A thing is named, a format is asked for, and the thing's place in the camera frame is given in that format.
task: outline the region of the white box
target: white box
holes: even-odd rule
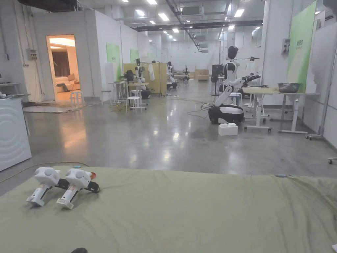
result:
[[[219,135],[228,136],[228,135],[238,135],[238,126],[234,123],[229,124],[220,124],[219,126]]]

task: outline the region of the curtain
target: curtain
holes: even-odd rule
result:
[[[56,77],[67,77],[70,75],[68,52],[53,52],[53,61]]]

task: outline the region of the white cabinet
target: white cabinet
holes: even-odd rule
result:
[[[0,171],[31,157],[21,98],[0,99]]]

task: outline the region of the green panel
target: green panel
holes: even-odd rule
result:
[[[119,46],[107,43],[106,44],[106,55],[108,57],[108,62],[112,62],[114,65],[115,79],[118,80],[121,76],[121,60]]]
[[[292,20],[287,79],[288,82],[302,84],[298,93],[305,93],[306,90],[315,12],[316,2]]]
[[[138,50],[130,49],[130,62],[136,63],[136,59],[139,58]]]

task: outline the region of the doorway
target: doorway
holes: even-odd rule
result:
[[[72,91],[81,91],[74,35],[47,36],[56,101],[70,101]]]

